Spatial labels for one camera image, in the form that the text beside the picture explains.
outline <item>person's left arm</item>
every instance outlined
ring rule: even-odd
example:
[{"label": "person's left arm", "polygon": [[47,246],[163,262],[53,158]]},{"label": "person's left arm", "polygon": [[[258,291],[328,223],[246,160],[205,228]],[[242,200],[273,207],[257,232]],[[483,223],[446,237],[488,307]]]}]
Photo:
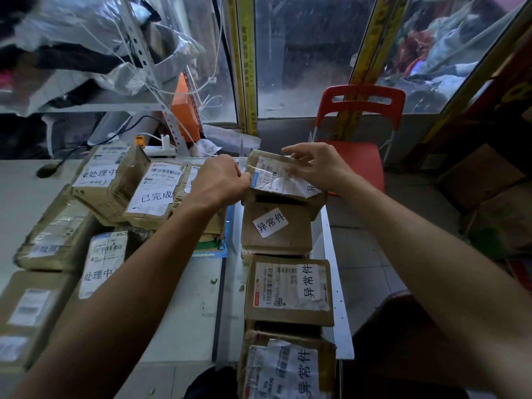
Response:
[{"label": "person's left arm", "polygon": [[250,184],[231,157],[206,160],[175,213],[85,302],[12,397],[114,397],[157,330],[209,220]]}]

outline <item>white table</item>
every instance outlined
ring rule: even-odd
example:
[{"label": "white table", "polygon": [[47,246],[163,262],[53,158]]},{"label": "white table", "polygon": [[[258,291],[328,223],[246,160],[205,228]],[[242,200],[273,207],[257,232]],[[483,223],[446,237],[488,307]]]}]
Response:
[{"label": "white table", "polygon": [[[0,160],[0,292],[11,275],[20,270],[12,261],[17,248],[54,197],[72,180],[81,161],[68,160],[53,177],[37,178],[37,169],[49,162]],[[163,321],[117,397],[181,398],[205,369],[238,361],[247,278],[247,268],[242,266],[240,257],[242,214],[243,207],[235,205],[226,260],[190,260]],[[335,327],[324,328],[323,332],[337,345],[338,359],[352,359],[353,345],[325,208],[313,222],[312,234],[311,257],[331,263]],[[0,375],[0,398],[7,395],[18,378]]]}]

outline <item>chair seat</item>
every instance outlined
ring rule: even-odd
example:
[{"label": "chair seat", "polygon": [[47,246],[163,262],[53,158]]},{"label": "chair seat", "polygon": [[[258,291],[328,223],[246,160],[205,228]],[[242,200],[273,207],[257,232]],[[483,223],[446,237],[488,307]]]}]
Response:
[{"label": "chair seat", "polygon": [[370,142],[320,140],[334,148],[358,175],[384,192],[384,171],[379,149]]}]

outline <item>orange object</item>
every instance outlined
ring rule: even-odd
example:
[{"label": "orange object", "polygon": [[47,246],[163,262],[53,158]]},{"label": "orange object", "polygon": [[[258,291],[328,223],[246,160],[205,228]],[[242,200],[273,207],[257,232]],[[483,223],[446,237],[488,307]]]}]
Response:
[{"label": "orange object", "polygon": [[[354,97],[355,100],[333,102],[333,98],[340,95]],[[361,101],[356,100],[357,96],[365,98],[378,96],[389,98],[391,102],[389,104],[381,104]],[[388,116],[393,121],[393,130],[395,131],[399,127],[399,122],[403,115],[405,99],[406,94],[402,90],[389,88],[388,86],[358,84],[330,86],[321,97],[320,107],[316,116],[316,128],[318,128],[321,120],[328,113],[351,111],[372,112]],[[384,170],[382,169],[379,149],[375,144],[370,142],[321,141],[335,147],[336,151],[353,171],[384,192]]]},{"label": "orange object", "polygon": [[142,148],[146,148],[146,139],[143,135],[136,135],[135,136],[135,145],[141,146]]},{"label": "orange object", "polygon": [[[177,93],[187,93],[188,86],[185,81],[183,73],[179,76],[179,82],[177,83]],[[192,137],[192,140],[188,134],[183,130],[182,126],[179,126],[181,134],[185,138],[186,142],[198,141],[200,139],[200,124],[194,111],[194,100],[192,95],[174,95],[172,100],[172,113],[179,120],[179,122],[187,129],[188,133]]]}]

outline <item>person's right arm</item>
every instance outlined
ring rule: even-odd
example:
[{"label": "person's right arm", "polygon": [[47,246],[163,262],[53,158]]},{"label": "person's right arm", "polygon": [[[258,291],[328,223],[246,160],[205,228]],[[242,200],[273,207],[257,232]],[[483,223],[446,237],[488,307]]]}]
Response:
[{"label": "person's right arm", "polygon": [[290,173],[341,195],[441,329],[467,350],[499,398],[532,398],[532,298],[463,241],[372,187],[334,147],[302,143],[284,153],[310,161]]}]

